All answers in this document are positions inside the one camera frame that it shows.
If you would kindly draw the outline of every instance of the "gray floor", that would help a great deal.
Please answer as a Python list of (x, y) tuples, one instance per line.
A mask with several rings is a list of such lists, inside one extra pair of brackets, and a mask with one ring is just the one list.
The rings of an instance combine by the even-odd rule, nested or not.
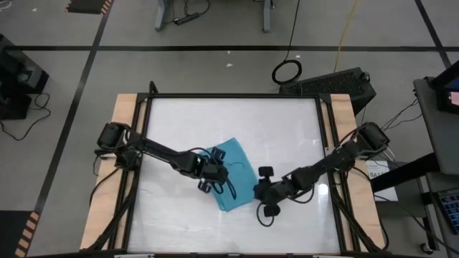
[[(211, 9), (202, 18), (177, 27), (170, 24), (158, 33), (153, 23), (154, 0), (115, 0), (101, 45), (287, 45), (295, 1), (275, 1), (272, 32), (264, 34), (262, 4), (250, 0), (210, 0)], [(445, 46), (459, 46), (454, 0), (423, 0), (438, 36)], [(293, 45), (336, 46), (351, 10), (351, 0), (303, 0)], [(0, 33), (18, 45), (93, 44), (101, 16), (64, 13), (66, 1), (14, 0), (0, 12)], [(191, 10), (206, 4), (195, 0)], [(175, 12), (182, 16), (183, 4)], [(422, 17), (411, 0), (362, 0), (357, 6), (344, 40), (346, 46), (434, 47)], [(51, 94), (52, 116), (38, 124), (22, 142), (0, 134), (0, 209), (32, 210), (46, 175), (57, 139), (64, 125), (88, 52), (27, 52), (48, 73), (45, 92)], [(448, 53), (451, 62), (458, 53)], [(91, 173), (95, 141), (109, 121), (115, 97), (124, 92), (145, 92), (154, 80), (161, 92), (277, 92), (270, 79), (285, 52), (98, 52), (87, 79), (59, 167), (47, 199), (29, 255), (77, 251), (95, 183)], [(291, 52), (303, 63), (302, 78), (333, 70), (335, 52)], [(371, 74), (377, 96), (366, 109), (365, 121), (385, 123), (414, 99), (412, 81), (444, 70), (435, 52), (343, 52), (339, 70), (361, 67)], [(295, 73), (285, 67), (282, 77)], [(420, 114), (412, 107), (400, 119)], [(23, 121), (6, 123), (22, 134), (38, 116), (31, 112)], [(432, 151), (422, 118), (387, 132), (399, 161), (411, 161)], [(409, 218), (383, 218), (390, 250), (421, 255), (417, 248), (425, 234)], [(436, 252), (435, 257), (445, 257)]]

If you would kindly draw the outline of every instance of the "orange and black striped tape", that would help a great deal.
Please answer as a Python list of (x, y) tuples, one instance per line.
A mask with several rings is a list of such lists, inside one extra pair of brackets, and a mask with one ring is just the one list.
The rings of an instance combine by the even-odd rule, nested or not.
[(26, 222), (26, 226), (22, 231), (22, 236), (19, 239), (19, 243), (16, 248), (15, 255), (16, 257), (26, 257), (27, 252), (29, 251), (30, 244), (34, 237), (35, 230), (37, 229), (37, 224), (39, 221), (40, 215), (37, 212), (32, 212), (29, 216), (29, 219)]

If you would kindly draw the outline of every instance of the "black floor line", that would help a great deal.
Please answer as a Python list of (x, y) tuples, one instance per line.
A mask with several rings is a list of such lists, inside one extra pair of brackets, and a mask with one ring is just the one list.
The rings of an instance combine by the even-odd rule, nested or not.
[[(10, 49), (23, 51), (92, 51), (93, 46), (15, 46)], [(443, 52), (459, 52), (459, 47), (441, 47)], [(287, 51), (288, 46), (97, 46), (97, 51), (124, 52), (172, 52), (172, 51)], [(338, 46), (292, 46), (292, 51), (304, 52), (335, 52)], [(370, 47), (345, 46), (343, 52), (439, 52), (439, 47)]]
[(72, 100), (72, 104), (70, 105), (69, 113), (67, 114), (67, 118), (65, 119), (64, 127), (62, 129), (62, 132), (60, 133), (60, 137), (59, 137), (59, 141), (57, 142), (55, 153), (52, 156), (52, 160), (49, 165), (48, 172), (46, 174), (46, 177), (44, 178), (42, 189), (40, 190), (40, 193), (37, 199), (37, 203), (35, 204), (35, 211), (38, 214), (43, 212), (43, 208), (46, 203), (49, 191), (51, 190), (51, 185), (55, 178), (57, 167), (59, 165), (60, 159), (62, 157), (62, 152), (64, 151), (64, 147), (65, 147), (65, 144), (67, 142), (67, 139), (70, 133), (70, 128), (72, 127), (73, 120), (75, 119), (75, 114), (77, 113), (78, 105), (80, 104), (83, 90), (85, 89), (85, 86), (86, 86), (87, 78), (89, 77), (91, 68), (93, 67), (95, 55), (97, 54), (97, 48), (100, 44), (100, 40), (102, 39), (102, 34), (105, 29), (105, 25), (107, 24), (110, 10), (111, 8), (108, 10), (108, 13), (104, 15), (102, 20), (100, 21), (99, 29), (97, 31), (97, 34), (95, 35), (93, 45), (91, 47), (85, 67), (83, 68), (83, 71), (81, 74), (80, 82), (78, 83), (77, 90), (75, 91), (75, 95), (73, 96), (73, 100)]
[(429, 30), (430, 36), (432, 37), (435, 46), (438, 48), (438, 53), (440, 54), (443, 64), (446, 68), (449, 68), (451, 66), (451, 61), (448, 58), (448, 55), (446, 54), (445, 48), (443, 47), (442, 42), (440, 41), (440, 38), (438, 37), (438, 34), (435, 31), (435, 28), (433, 27), (432, 22), (430, 21), (429, 15), (425, 10), (424, 4), (422, 4), (421, 0), (415, 0), (415, 3), (417, 8), (419, 9), (419, 12), (421, 13), (422, 19), (424, 19), (425, 26), (427, 26), (427, 29)]

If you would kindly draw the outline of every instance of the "black keyboard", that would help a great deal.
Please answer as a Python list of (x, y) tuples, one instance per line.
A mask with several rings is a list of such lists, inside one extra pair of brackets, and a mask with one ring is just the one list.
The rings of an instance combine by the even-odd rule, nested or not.
[(440, 208), (454, 234), (459, 231), (459, 189), (438, 193)]
[(315, 80), (298, 82), (296, 85), (288, 87), (288, 93), (308, 94), (308, 93), (336, 93), (359, 96), (364, 93), (362, 85), (366, 83), (355, 75), (354, 72), (346, 72), (328, 77), (319, 77)]

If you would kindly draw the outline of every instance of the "yellow cable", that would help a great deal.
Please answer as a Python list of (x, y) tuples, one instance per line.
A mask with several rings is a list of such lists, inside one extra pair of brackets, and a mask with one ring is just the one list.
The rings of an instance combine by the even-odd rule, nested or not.
[(333, 69), (333, 72), (336, 72), (336, 68), (338, 67), (339, 54), (341, 53), (341, 46), (343, 44), (344, 35), (346, 34), (347, 28), (349, 27), (349, 24), (351, 23), (352, 16), (354, 15), (354, 12), (356, 11), (357, 3), (359, 3), (359, 0), (354, 0), (354, 5), (352, 6), (351, 13), (349, 14), (349, 17), (347, 18), (346, 25), (344, 26), (343, 34), (341, 34), (341, 38), (339, 39), (338, 53), (336, 53), (335, 68)]

